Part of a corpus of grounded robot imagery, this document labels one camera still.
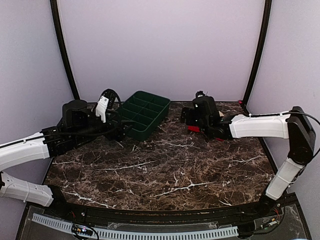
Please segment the red sock plain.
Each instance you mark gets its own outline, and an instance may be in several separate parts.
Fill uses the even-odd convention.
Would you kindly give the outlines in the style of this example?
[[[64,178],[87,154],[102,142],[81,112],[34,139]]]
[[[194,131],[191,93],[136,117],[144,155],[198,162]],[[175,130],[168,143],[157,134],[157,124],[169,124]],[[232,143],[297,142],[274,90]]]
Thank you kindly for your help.
[[[201,130],[198,126],[188,126],[187,129],[191,132],[200,133]]]

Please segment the green compartment tray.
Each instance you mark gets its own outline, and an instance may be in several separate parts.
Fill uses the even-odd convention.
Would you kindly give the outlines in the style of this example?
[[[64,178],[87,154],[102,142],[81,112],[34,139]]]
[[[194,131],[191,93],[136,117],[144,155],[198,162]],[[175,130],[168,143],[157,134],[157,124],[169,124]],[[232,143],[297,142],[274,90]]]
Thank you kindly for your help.
[[[119,113],[114,118],[117,122],[122,117],[121,125],[112,138],[122,141],[126,136],[138,141],[145,141],[157,129],[169,112],[170,99],[142,90],[136,91],[121,107],[115,109]]]

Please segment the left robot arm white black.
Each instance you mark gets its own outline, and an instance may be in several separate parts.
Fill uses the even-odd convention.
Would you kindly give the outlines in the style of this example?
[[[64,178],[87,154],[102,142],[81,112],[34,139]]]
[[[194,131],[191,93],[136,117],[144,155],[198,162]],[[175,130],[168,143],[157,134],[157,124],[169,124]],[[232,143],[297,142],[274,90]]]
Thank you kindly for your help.
[[[0,146],[0,195],[49,207],[60,218],[67,218],[70,206],[60,188],[39,185],[13,177],[6,169],[35,160],[61,156],[92,142],[100,136],[120,141],[133,126],[123,119],[120,109],[99,101],[94,109],[84,100],[72,100],[62,106],[62,118],[56,126],[42,129],[29,137]]]

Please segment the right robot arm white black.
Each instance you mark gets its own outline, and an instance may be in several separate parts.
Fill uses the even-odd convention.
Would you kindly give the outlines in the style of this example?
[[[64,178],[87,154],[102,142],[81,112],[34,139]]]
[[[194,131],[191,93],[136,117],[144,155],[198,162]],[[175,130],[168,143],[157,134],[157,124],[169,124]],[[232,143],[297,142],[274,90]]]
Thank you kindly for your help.
[[[192,107],[184,107],[180,121],[193,132],[207,139],[281,138],[289,141],[289,153],[275,177],[264,191],[264,198],[255,205],[255,213],[266,217],[275,208],[284,191],[294,182],[318,154],[316,132],[310,123],[314,117],[299,106],[289,111],[269,114],[237,114],[221,116],[213,97],[199,91]]]

